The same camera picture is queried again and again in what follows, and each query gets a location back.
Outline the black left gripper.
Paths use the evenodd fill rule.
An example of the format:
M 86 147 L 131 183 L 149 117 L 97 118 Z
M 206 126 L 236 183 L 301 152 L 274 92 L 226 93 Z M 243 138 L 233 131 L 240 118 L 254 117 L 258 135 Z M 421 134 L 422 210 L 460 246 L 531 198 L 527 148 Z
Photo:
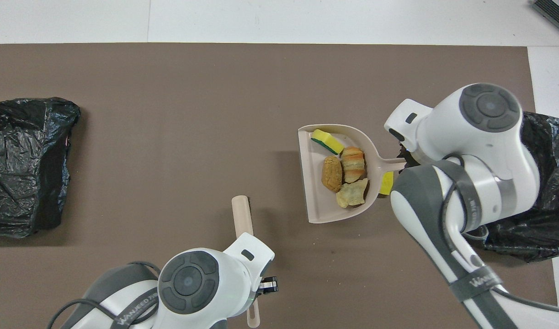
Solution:
M 265 277 L 259 283 L 259 295 L 270 294 L 278 292 L 278 278 L 277 276 Z

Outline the brown table mat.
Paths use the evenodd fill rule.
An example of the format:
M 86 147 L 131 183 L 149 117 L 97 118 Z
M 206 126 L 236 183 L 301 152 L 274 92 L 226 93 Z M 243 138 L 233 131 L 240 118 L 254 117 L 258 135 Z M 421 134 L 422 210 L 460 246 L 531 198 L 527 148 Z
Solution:
M 0 237 L 0 329 L 45 329 L 108 269 L 159 267 L 235 240 L 231 198 L 276 256 L 261 329 L 468 329 L 475 323 L 388 199 L 309 223 L 298 129 L 344 124 L 394 158 L 406 98 L 435 106 L 494 83 L 534 111 L 524 47 L 352 44 L 0 44 L 0 101 L 80 106 L 61 225 Z

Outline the brown toy bread loaf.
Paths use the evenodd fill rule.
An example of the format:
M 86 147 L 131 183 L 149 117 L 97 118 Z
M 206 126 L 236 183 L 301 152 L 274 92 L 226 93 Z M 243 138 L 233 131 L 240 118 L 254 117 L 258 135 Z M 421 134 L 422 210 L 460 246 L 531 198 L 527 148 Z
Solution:
M 329 156 L 324 159 L 321 171 L 321 183 L 331 192 L 339 192 L 342 186 L 342 166 L 340 159 Z

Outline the beige brush black bristles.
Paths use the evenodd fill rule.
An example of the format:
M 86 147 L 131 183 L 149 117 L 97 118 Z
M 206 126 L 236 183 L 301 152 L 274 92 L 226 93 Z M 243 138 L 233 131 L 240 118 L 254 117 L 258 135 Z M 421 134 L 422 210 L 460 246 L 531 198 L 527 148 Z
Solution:
M 238 238 L 243 233 L 254 235 L 253 224 L 251 219 L 250 202 L 248 196 L 239 195 L 231 199 L 231 206 L 233 210 L 235 235 Z M 246 312 L 247 324 L 250 328 L 254 329 L 259 327 L 261 323 L 259 315 L 258 301 L 255 300 Z

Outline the rectangular yellow green sponge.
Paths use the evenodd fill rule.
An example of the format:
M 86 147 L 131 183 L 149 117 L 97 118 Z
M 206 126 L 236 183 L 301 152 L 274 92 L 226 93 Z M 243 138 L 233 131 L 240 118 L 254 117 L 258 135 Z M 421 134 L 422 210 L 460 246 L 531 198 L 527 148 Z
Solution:
M 321 129 L 315 129 L 310 139 L 335 155 L 340 155 L 345 148 L 331 133 L 327 133 Z

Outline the grey ribbed panel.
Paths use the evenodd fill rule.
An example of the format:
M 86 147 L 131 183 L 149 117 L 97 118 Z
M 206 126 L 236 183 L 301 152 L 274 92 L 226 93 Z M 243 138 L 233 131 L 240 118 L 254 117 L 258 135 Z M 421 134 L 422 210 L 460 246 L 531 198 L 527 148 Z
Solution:
M 559 0 L 532 0 L 531 6 L 559 29 Z

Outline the beige plastic dustpan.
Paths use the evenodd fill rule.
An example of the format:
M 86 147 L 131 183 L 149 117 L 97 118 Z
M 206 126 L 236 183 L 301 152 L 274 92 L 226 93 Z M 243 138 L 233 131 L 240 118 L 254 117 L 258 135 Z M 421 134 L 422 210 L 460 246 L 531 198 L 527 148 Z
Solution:
M 368 166 L 368 186 L 365 203 L 342 208 L 336 203 L 336 194 L 321 184 L 321 167 L 331 155 L 328 149 L 311 140 L 315 129 L 330 133 L 344 147 L 359 147 L 365 153 Z M 312 124 L 298 129 L 298 143 L 302 179 L 306 198 L 307 218 L 310 223 L 329 223 L 352 218 L 369 209 L 378 199 L 383 177 L 405 167 L 404 158 L 383 159 L 373 142 L 361 130 L 342 124 Z

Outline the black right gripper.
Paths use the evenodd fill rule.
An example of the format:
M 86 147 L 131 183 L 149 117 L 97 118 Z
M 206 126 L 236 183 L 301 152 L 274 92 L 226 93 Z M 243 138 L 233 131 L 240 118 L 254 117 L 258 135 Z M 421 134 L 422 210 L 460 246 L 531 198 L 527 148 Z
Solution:
M 419 162 L 417 162 L 417 160 L 413 158 L 411 152 L 409 152 L 407 148 L 403 146 L 403 144 L 399 143 L 399 148 L 400 149 L 399 149 L 398 158 L 402 158 L 405 161 L 404 167 L 419 166 Z

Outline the notched yellow sponge piece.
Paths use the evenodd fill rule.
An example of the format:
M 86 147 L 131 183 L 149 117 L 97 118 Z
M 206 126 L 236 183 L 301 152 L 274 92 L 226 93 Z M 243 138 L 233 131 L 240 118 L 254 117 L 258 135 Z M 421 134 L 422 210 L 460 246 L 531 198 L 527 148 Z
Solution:
M 394 172 L 387 171 L 383 174 L 382 181 L 380 183 L 379 194 L 388 196 L 392 191 L 394 185 Z

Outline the pale toy pastry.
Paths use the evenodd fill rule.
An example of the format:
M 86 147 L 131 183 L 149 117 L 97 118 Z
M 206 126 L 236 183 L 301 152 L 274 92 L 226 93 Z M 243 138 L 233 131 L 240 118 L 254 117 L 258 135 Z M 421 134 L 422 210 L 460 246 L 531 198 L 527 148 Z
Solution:
M 365 190 L 368 179 L 364 178 L 353 183 L 345 183 L 336 193 L 336 202 L 341 208 L 356 207 L 365 204 Z

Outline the striped toy croissant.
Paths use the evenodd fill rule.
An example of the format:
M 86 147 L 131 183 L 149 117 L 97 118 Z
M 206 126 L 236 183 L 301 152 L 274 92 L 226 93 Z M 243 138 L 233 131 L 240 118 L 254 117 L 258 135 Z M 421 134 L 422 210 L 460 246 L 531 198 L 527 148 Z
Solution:
M 354 183 L 365 175 L 364 152 L 358 147 L 346 147 L 341 154 L 344 182 Z

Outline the black bag lined bin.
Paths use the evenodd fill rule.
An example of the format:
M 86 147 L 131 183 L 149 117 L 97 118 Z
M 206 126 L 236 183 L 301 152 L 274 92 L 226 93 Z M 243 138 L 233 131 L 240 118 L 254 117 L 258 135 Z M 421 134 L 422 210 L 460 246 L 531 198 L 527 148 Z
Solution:
M 58 97 L 0 101 L 0 237 L 60 225 L 70 137 L 80 116 L 79 106 Z
M 487 224 L 480 247 L 531 263 L 559 256 L 559 118 L 525 112 L 521 135 L 540 173 L 538 198 L 530 210 Z

